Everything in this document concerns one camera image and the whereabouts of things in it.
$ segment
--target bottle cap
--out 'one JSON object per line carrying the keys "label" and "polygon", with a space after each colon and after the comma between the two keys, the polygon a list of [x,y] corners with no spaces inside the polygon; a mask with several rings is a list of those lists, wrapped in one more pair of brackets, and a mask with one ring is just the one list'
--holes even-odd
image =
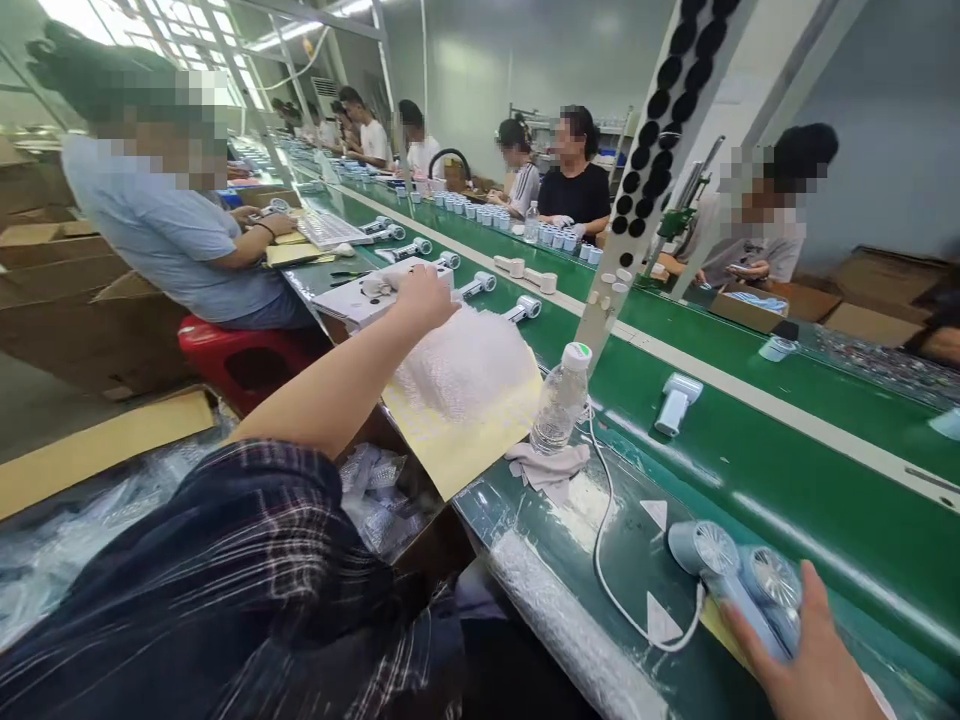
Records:
{"label": "bottle cap", "polygon": [[567,343],[560,364],[568,370],[586,370],[592,358],[593,353],[583,343]]}

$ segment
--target light blue t-shirt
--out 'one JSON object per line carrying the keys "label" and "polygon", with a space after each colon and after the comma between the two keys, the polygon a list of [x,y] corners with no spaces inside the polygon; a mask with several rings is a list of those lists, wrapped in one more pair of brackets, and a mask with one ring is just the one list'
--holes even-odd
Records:
{"label": "light blue t-shirt", "polygon": [[272,270],[226,270],[211,260],[234,250],[233,217],[149,161],[118,153],[108,140],[63,138],[63,170],[83,214],[126,263],[207,322],[256,312],[284,292]]}

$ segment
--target floor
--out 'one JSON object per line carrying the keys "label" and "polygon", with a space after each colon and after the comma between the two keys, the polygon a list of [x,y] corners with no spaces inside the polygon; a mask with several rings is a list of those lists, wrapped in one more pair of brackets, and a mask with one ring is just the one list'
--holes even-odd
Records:
{"label": "floor", "polygon": [[127,409],[0,353],[0,463]]}

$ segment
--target black hair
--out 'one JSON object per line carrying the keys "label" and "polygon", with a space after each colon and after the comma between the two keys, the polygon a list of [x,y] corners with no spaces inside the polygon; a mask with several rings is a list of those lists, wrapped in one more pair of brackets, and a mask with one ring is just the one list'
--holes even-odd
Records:
{"label": "black hair", "polygon": [[342,103],[353,102],[366,107],[363,102],[363,98],[360,97],[360,93],[358,93],[349,85],[344,85],[342,88],[340,88],[340,92],[337,93],[337,97],[340,98],[340,102]]}
{"label": "black hair", "polygon": [[413,100],[401,100],[399,108],[401,123],[423,129],[423,113]]}
{"label": "black hair", "polygon": [[497,129],[497,145],[501,148],[517,148],[520,152],[530,152],[530,131],[523,121],[523,115],[517,113],[500,123]]}
{"label": "black hair", "polygon": [[807,181],[826,176],[827,165],[839,149],[837,133],[829,125],[795,125],[784,130],[773,146],[773,158],[764,163],[763,176],[773,180],[775,192],[804,192]]}
{"label": "black hair", "polygon": [[171,122],[194,137],[213,137],[213,112],[191,102],[189,73],[144,48],[108,46],[48,21],[26,44],[27,68],[60,93],[93,130],[121,126],[133,108],[141,121]]}
{"label": "black hair", "polygon": [[593,124],[593,115],[583,105],[567,105],[560,117],[570,123],[570,133],[584,139],[583,154],[587,160],[600,152],[600,131]]}

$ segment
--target hand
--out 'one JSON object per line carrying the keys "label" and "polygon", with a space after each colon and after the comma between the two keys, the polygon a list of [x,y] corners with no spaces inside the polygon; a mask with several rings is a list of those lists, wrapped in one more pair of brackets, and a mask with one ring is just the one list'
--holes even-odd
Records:
{"label": "hand", "polygon": [[297,229],[296,219],[286,213],[273,213],[257,222],[261,225],[266,225],[277,237],[292,233]]}
{"label": "hand", "polygon": [[746,270],[728,265],[727,272],[743,280],[763,280],[770,274],[770,263],[766,260],[757,260],[755,263],[751,263]]}
{"label": "hand", "polygon": [[450,299],[450,288],[437,277],[433,265],[413,266],[400,283],[394,307],[422,335],[443,325],[460,309]]}
{"label": "hand", "polygon": [[241,225],[246,225],[250,222],[250,216],[254,213],[259,213],[258,208],[253,207],[252,205],[244,205],[239,207],[236,210],[231,210],[230,214],[233,215],[233,219],[236,220]]}
{"label": "hand", "polygon": [[883,711],[833,625],[827,588],[809,560],[800,564],[800,653],[790,665],[767,654],[735,606],[724,617],[780,720],[885,720]]}

